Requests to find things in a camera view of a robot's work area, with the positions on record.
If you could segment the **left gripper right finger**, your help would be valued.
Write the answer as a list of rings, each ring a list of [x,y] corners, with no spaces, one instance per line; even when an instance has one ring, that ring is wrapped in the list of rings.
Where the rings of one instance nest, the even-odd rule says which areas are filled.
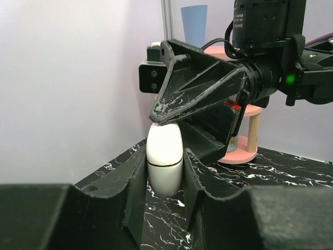
[[[184,150],[185,215],[194,249],[332,249],[332,189],[214,181]]]

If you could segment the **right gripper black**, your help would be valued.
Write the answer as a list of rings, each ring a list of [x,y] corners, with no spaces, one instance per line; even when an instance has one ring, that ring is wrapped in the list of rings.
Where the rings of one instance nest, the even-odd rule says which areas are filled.
[[[158,124],[182,120],[178,125],[183,147],[202,163],[225,156],[245,107],[266,108],[270,95],[281,89],[287,77],[281,63],[270,59],[222,60],[178,40],[160,45],[167,73],[149,119]]]

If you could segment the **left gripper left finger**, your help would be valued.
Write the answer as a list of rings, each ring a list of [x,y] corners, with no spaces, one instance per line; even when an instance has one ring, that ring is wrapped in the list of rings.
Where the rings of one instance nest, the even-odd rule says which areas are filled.
[[[95,182],[3,184],[1,249],[139,249],[146,149]]]

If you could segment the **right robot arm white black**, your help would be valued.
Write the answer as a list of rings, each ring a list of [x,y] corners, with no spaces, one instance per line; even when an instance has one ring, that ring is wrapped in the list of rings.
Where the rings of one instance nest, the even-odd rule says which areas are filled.
[[[276,91],[286,105],[332,102],[332,49],[302,35],[305,1],[235,1],[222,41],[228,60],[178,40],[163,41],[167,68],[150,111],[160,125],[185,121],[200,138],[189,148],[210,164],[226,154],[249,104],[265,108]]]

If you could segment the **white earbud case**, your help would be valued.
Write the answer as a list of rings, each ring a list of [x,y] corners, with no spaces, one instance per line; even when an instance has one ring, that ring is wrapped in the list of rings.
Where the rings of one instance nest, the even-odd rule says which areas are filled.
[[[151,125],[146,159],[149,182],[154,192],[162,197],[177,193],[183,174],[183,140],[178,124]]]

